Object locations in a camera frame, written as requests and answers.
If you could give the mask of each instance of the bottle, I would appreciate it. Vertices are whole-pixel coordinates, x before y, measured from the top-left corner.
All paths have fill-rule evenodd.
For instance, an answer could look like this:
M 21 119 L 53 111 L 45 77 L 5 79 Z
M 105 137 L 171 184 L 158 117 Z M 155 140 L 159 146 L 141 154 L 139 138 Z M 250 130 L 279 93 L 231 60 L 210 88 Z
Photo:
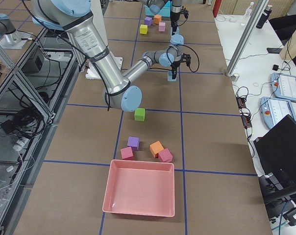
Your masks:
M 248 20 L 250 18 L 250 15 L 252 13 L 252 6 L 254 6 L 254 2 L 253 1 L 250 3 L 249 7 L 246 9 L 245 14 L 243 15 L 243 19 L 241 21 L 241 25 L 244 26 L 244 25 L 247 24 L 247 22 L 248 22 Z
M 272 5 L 268 5 L 266 7 L 266 9 L 264 10 L 264 12 L 262 13 L 256 27 L 257 28 L 262 28 L 265 24 L 265 22 L 267 21 L 267 19 L 269 18 L 270 13 L 272 12 Z

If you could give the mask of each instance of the white bottle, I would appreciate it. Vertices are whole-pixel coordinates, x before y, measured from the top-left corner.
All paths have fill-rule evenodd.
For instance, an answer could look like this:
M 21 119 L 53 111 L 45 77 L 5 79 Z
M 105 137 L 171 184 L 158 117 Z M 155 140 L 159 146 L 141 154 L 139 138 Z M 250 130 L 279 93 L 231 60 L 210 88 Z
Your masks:
M 250 15 L 252 13 L 252 6 L 254 6 L 254 2 L 252 1 L 249 5 L 249 7 L 246 9 L 245 14 L 243 15 L 242 21 L 241 21 L 241 25 L 244 26 L 247 24 Z

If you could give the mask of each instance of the black phone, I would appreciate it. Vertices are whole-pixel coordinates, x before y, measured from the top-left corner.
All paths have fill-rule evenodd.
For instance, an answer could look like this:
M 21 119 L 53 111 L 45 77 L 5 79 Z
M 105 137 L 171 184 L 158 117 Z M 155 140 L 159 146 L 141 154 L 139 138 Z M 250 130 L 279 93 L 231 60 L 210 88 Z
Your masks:
M 268 47 L 267 48 L 267 52 L 269 54 L 279 54 L 281 52 L 282 48 L 272 48 L 272 47 Z

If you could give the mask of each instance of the blue and white device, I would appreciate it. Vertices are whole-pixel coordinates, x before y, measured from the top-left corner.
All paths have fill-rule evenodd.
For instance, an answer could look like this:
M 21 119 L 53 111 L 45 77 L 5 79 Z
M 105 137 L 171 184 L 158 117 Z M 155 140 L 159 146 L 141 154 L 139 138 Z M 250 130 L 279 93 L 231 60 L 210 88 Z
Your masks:
M 274 72 L 271 86 L 276 97 L 296 102 L 296 76 Z
M 271 129 L 287 114 L 291 115 L 296 121 L 291 101 L 280 98 L 262 97 L 260 101 L 261 114 L 266 126 Z

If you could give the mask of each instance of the pink cube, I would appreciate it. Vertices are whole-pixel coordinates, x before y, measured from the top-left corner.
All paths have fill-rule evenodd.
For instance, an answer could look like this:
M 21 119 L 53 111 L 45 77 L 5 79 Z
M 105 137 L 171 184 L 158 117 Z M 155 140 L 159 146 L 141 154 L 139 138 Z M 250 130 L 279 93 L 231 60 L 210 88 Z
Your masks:
M 159 32 L 164 32 L 164 31 L 166 31 L 166 23 L 160 22 L 159 23 Z
M 159 160 L 163 163 L 170 163 L 173 160 L 171 152 L 166 148 L 158 153 Z
M 134 155 L 131 147 L 122 148 L 121 155 L 123 160 L 134 160 Z
M 127 146 L 131 147 L 133 151 L 139 150 L 139 138 L 138 137 L 128 137 Z
M 146 17 L 144 19 L 144 24 L 148 25 L 148 26 L 151 26 L 152 25 L 152 18 L 150 17 Z

